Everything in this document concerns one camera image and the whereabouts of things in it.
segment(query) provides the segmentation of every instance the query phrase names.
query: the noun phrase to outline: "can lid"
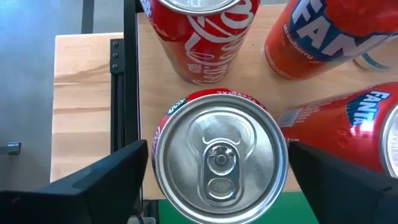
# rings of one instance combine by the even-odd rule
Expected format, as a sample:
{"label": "can lid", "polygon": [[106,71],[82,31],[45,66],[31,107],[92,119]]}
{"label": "can lid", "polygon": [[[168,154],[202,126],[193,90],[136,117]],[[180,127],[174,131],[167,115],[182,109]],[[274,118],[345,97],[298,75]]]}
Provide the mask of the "can lid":
{"label": "can lid", "polygon": [[223,12],[241,0],[159,0],[163,5],[182,14],[200,16]]}
{"label": "can lid", "polygon": [[388,172],[392,177],[398,178],[398,105],[386,119],[382,132],[382,148]]}
{"label": "can lid", "polygon": [[159,136],[158,183],[198,223],[248,223],[282,191],[287,147],[272,116],[250,100],[207,95],[178,109]]}

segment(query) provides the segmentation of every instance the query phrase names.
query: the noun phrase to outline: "red can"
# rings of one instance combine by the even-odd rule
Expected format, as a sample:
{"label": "red can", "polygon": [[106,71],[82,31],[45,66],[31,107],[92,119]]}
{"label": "red can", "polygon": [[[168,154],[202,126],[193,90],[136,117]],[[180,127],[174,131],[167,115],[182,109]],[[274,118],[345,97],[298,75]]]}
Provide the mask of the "red can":
{"label": "red can", "polygon": [[291,0],[265,43],[277,74],[304,80],[380,45],[398,31],[398,1]]}
{"label": "red can", "polygon": [[141,0],[177,75],[208,85],[229,72],[260,0]]}
{"label": "red can", "polygon": [[277,122],[288,144],[300,141],[398,177],[398,82],[307,103]]}
{"label": "red can", "polygon": [[289,168],[284,137],[265,107],[223,88],[178,101],[152,147],[163,194],[194,223],[252,223],[276,201]]}

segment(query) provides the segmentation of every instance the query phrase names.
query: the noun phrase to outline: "wooden table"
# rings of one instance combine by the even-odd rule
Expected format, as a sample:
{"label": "wooden table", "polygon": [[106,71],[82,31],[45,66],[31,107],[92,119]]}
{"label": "wooden table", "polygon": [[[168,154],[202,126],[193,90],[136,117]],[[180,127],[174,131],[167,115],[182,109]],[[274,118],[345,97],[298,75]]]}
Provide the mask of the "wooden table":
{"label": "wooden table", "polygon": [[[139,14],[139,75],[142,139],[152,141],[164,113],[177,100],[205,88],[227,87],[261,101],[274,116],[291,105],[397,80],[347,62],[323,75],[295,82],[271,74],[262,53],[269,29],[284,5],[262,6],[234,63],[232,73],[212,86],[190,85],[173,71],[153,28]],[[110,152],[109,40],[123,34],[61,35],[55,47],[51,180],[62,178]],[[292,172],[285,191],[300,190]],[[164,198],[150,161],[144,198]]]}

